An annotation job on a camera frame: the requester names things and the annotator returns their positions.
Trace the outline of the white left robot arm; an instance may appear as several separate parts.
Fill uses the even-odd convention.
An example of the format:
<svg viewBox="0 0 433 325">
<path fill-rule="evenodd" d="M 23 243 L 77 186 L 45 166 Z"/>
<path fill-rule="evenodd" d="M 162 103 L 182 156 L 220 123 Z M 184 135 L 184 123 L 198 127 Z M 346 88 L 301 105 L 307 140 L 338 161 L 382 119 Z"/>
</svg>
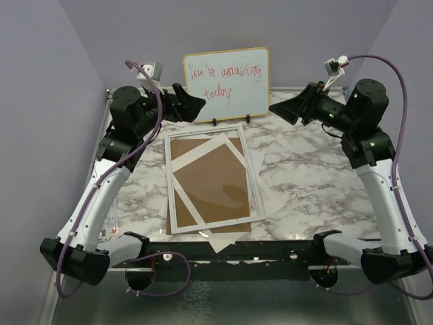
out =
<svg viewBox="0 0 433 325">
<path fill-rule="evenodd" d="M 122 86 L 112 94 L 112 121 L 101 139 L 89 182 L 72 216 L 54 239 L 44 238 L 40 252 L 57 274 L 95 286 L 109 267 L 127 261 L 144 266 L 149 240 L 127 232 L 117 248 L 98 244 L 108 212 L 123 184 L 137 165 L 145 147 L 157 136 L 163 120 L 192 123 L 206 104 L 178 84 L 173 93 L 164 90 L 141 93 Z"/>
</svg>

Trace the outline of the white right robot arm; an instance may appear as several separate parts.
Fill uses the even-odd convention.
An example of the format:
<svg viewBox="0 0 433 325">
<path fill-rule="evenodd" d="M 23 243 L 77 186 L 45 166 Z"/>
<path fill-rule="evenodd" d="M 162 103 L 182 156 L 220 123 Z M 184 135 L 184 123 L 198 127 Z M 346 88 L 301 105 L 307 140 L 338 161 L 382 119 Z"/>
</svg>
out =
<svg viewBox="0 0 433 325">
<path fill-rule="evenodd" d="M 341 104 L 328 96 L 322 82 L 309 83 L 297 96 L 272 104 L 269 111 L 294 125 L 319 121 L 342 132 L 340 144 L 351 167 L 367 190 L 380 230 L 380 244 L 344 235 L 338 230 L 315 234 L 312 260 L 325 265 L 334 257 L 359 266 L 373 284 L 382 284 L 418 274 L 426 269 L 421 254 L 432 258 L 432 247 L 415 228 L 398 173 L 392 170 L 396 152 L 379 122 L 389 104 L 386 88 L 379 81 L 357 82 L 349 100 Z"/>
</svg>

